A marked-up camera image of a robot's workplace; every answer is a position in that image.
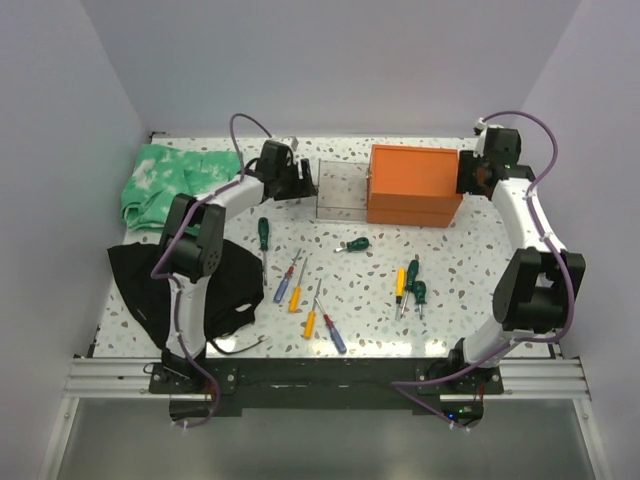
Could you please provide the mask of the orange drawer box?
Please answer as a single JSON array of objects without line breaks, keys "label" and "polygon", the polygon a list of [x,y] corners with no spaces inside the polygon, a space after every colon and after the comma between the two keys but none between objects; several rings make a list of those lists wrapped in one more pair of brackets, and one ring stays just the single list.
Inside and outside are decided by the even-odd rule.
[{"label": "orange drawer box", "polygon": [[367,174],[366,221],[446,228],[462,195],[456,192],[454,149],[375,144]]}]

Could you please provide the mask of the yellow thin screwdriver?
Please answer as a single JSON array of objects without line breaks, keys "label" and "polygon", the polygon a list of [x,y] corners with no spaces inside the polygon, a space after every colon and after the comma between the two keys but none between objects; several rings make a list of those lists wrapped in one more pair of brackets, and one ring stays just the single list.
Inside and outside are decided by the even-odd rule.
[{"label": "yellow thin screwdriver", "polygon": [[290,313],[295,313],[298,307],[298,303],[299,303],[299,298],[300,298],[300,293],[301,293],[301,284],[304,278],[304,272],[306,269],[306,265],[307,265],[307,261],[308,259],[305,259],[302,267],[300,269],[300,273],[299,273],[299,277],[298,277],[298,281],[294,287],[290,302],[289,302],[289,312]]},{"label": "yellow thin screwdriver", "polygon": [[315,318],[316,318],[316,306],[317,306],[317,299],[318,296],[320,294],[321,291],[321,282],[322,280],[319,279],[318,283],[317,283],[317,287],[316,287],[316,291],[311,303],[311,309],[309,311],[309,314],[307,316],[307,320],[305,323],[305,327],[304,327],[304,332],[303,332],[303,338],[305,340],[309,340],[312,336],[313,330],[314,330],[314,324],[315,324]]}]

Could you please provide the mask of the clear drawer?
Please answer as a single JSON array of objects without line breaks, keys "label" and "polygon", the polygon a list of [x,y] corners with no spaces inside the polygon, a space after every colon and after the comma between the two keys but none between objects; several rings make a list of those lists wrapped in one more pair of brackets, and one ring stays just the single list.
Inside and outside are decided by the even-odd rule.
[{"label": "clear drawer", "polygon": [[325,222],[365,223],[368,174],[367,163],[320,161],[316,218]]}]

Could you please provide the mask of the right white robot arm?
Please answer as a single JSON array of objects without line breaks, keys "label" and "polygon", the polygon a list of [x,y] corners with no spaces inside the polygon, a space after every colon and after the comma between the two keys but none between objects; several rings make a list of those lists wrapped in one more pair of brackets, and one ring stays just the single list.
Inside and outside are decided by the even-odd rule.
[{"label": "right white robot arm", "polygon": [[586,270],[553,232],[538,198],[537,177],[519,162],[522,140],[511,128],[479,121],[471,150],[459,153],[457,190],[486,197],[500,214],[513,248],[492,296],[489,318],[457,342],[445,369],[448,386],[469,392],[480,368],[495,368],[521,343],[553,343],[572,322]]}]

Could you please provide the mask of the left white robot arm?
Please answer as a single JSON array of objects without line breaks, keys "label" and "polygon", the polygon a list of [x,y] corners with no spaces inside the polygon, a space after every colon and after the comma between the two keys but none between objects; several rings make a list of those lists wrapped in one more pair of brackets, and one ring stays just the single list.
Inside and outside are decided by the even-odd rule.
[{"label": "left white robot arm", "polygon": [[170,327],[161,363],[183,391],[196,392],[207,380],[206,289],[222,259],[226,221],[269,199],[316,194],[310,161],[296,159],[285,143],[267,140],[260,155],[229,182],[173,198],[151,278],[169,281]]}]

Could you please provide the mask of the green orange-capped screwdriver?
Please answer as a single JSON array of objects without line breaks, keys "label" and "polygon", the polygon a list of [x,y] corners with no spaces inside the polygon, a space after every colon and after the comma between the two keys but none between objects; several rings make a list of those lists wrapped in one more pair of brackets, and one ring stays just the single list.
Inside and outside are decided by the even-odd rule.
[{"label": "green orange-capped screwdriver", "polygon": [[409,263],[408,269],[406,271],[406,281],[404,285],[403,296],[402,296],[401,307],[400,307],[401,317],[404,316],[408,297],[413,291],[414,283],[416,281],[418,272],[419,272],[419,261],[417,259],[413,259]]}]

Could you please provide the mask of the yellow black screwdriver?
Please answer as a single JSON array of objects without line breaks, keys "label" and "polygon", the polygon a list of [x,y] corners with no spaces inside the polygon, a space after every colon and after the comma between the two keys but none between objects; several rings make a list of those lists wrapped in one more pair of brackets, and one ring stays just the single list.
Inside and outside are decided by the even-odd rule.
[{"label": "yellow black screwdriver", "polygon": [[395,319],[399,320],[402,313],[402,302],[404,295],[404,288],[406,283],[406,270],[401,267],[397,271],[396,278],[396,289],[395,289],[395,298],[396,298],[396,313]]}]

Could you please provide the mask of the blue red screwdriver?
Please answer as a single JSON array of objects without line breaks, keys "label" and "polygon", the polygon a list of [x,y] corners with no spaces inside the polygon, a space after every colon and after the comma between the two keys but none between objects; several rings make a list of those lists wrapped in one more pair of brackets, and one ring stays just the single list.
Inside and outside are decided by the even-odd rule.
[{"label": "blue red screwdriver", "polygon": [[300,257],[301,254],[301,250],[298,250],[298,252],[296,253],[296,255],[294,256],[289,268],[287,269],[287,271],[285,272],[282,280],[280,281],[280,284],[275,292],[273,301],[276,304],[280,304],[283,300],[284,294],[289,286],[291,277],[293,276],[293,272],[296,266],[296,263],[298,261],[298,258]]},{"label": "blue red screwdriver", "polygon": [[327,329],[329,331],[330,338],[331,338],[331,340],[333,342],[333,345],[335,346],[337,352],[339,354],[345,354],[347,352],[347,348],[346,348],[346,346],[344,344],[344,341],[342,340],[342,337],[340,336],[337,328],[335,327],[333,321],[325,313],[323,313],[323,318],[324,318],[324,321],[325,321],[325,325],[326,325],[326,327],[327,327]]}]

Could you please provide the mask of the long green screwdriver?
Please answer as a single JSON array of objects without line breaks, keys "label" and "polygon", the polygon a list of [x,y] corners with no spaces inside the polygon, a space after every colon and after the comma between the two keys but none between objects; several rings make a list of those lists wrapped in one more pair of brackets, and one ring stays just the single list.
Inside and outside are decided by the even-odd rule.
[{"label": "long green screwdriver", "polygon": [[266,217],[260,217],[258,220],[258,236],[260,243],[260,251],[262,256],[262,277],[263,285],[267,285],[267,252],[269,249],[269,221]]}]

